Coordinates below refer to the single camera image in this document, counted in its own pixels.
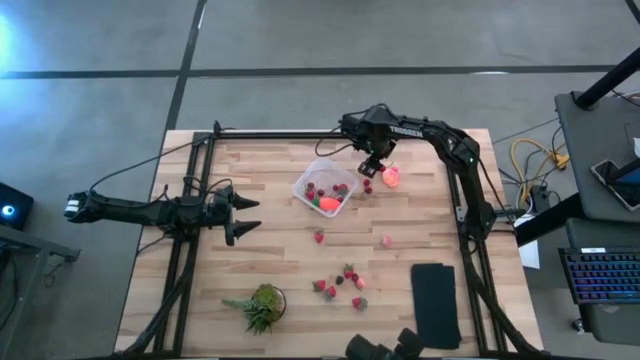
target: potted succulent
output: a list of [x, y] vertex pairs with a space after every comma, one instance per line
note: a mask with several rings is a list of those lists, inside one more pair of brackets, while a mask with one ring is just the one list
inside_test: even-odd
[[222, 303], [242, 310], [249, 322], [247, 331], [253, 330], [254, 335], [260, 335], [267, 329], [271, 332], [271, 325], [280, 320], [287, 309], [284, 293], [271, 284], [260, 285], [249, 300], [223, 299]]

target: table leg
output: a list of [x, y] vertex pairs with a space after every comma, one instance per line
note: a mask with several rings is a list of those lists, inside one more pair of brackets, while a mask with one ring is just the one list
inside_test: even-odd
[[571, 195], [551, 209], [516, 227], [518, 246], [526, 245], [542, 235], [564, 226], [565, 221], [572, 217], [584, 218], [582, 202], [578, 193]]

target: black box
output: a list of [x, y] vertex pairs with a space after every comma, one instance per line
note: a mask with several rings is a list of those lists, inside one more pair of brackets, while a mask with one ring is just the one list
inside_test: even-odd
[[0, 225], [22, 230], [33, 206], [33, 198], [0, 183]]

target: black cloth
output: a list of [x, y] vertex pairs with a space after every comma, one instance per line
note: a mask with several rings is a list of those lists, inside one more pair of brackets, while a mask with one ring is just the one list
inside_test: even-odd
[[434, 349], [460, 347], [456, 308], [456, 280], [452, 266], [416, 264], [411, 267], [411, 287], [418, 337]]

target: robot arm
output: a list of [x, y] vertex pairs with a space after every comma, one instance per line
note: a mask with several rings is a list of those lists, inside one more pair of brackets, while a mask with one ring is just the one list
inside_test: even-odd
[[91, 223], [101, 219], [144, 226], [157, 226], [165, 234], [175, 235], [197, 227], [224, 226], [227, 245], [261, 224], [260, 221], [232, 222], [232, 208], [247, 209], [259, 205], [233, 191], [231, 185], [214, 192], [204, 205], [204, 197], [181, 196], [149, 203], [102, 196], [95, 191], [69, 195], [64, 216], [73, 223]]
[[370, 107], [362, 118], [347, 114], [340, 121], [342, 134], [353, 142], [356, 150], [369, 155], [358, 172], [373, 177], [401, 138], [426, 140], [433, 145], [438, 157], [460, 179], [467, 202], [464, 236], [470, 240], [487, 238], [496, 220], [496, 212], [485, 201], [478, 174], [480, 146], [467, 133], [454, 129], [442, 121], [412, 119], [396, 116], [385, 105]]

